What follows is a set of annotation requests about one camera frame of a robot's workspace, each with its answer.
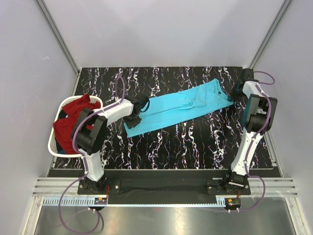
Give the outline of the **cyan t shirt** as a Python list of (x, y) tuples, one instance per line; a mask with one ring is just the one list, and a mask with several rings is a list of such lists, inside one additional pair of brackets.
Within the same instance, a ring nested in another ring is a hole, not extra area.
[(176, 125), (231, 106), (233, 101), (223, 92), (218, 79), (171, 94), (152, 97), (140, 124), (125, 127), (128, 137)]

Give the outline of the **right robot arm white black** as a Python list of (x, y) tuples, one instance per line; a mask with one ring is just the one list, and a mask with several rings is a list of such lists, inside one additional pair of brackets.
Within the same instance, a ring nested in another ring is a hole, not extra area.
[(261, 73), (253, 69), (243, 69), (240, 78), (231, 91), (231, 98), (247, 97), (247, 104), (242, 116), (242, 140), (234, 161), (221, 182), (221, 189), (230, 195), (249, 189), (249, 167), (259, 142), (273, 124), (278, 99), (268, 96), (261, 85), (273, 85), (260, 82), (254, 74)]

